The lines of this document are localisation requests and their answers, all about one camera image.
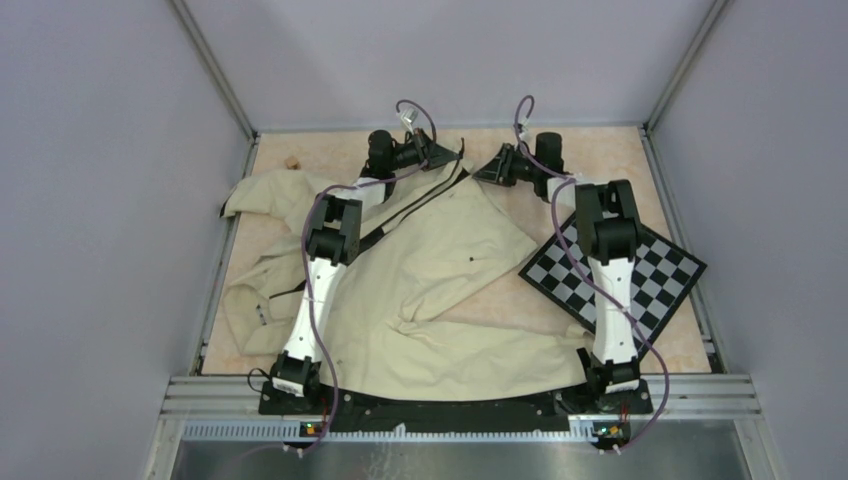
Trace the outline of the beige zip jacket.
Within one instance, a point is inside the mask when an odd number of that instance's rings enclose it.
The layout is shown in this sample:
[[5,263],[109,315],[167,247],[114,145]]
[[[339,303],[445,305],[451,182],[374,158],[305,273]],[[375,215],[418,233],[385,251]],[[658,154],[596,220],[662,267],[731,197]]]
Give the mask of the beige zip jacket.
[[[321,338],[321,379],[397,400],[476,401],[582,384],[577,333],[544,335],[444,319],[536,249],[474,181],[468,162],[417,173],[363,218],[361,250],[343,274]],[[325,178],[276,170],[251,176],[222,213],[266,215],[289,227],[225,290],[239,352],[283,351],[304,293],[300,234]]]

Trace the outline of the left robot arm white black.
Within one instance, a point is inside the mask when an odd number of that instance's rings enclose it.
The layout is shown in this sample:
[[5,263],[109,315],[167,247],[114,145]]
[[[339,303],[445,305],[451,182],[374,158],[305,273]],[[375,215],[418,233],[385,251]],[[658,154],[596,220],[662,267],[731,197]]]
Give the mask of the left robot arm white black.
[[292,332],[270,374],[270,385],[282,392],[283,401],[297,413],[308,413],[319,404],[320,369],[328,356],[321,335],[340,281],[360,251],[362,218],[385,203],[395,184],[404,177],[452,163],[464,157],[465,144],[452,151],[421,129],[397,142],[385,130],[368,137],[368,156],[360,175],[350,186],[331,185],[317,195],[301,235],[305,281]]

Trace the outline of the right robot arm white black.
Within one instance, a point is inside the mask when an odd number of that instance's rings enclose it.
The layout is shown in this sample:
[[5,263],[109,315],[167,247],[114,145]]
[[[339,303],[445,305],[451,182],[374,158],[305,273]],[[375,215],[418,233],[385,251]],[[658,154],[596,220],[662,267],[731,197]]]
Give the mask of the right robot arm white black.
[[551,205],[574,207],[576,244],[588,261],[586,274],[568,246],[562,247],[572,268],[595,293],[595,334],[591,352],[581,351],[586,397],[600,412],[612,412],[640,384],[635,341],[632,338],[631,282],[642,224],[632,186],[627,180],[606,184],[580,182],[564,170],[562,137],[543,132],[535,152],[520,140],[504,144],[495,157],[474,174],[486,183],[512,187],[519,181]]

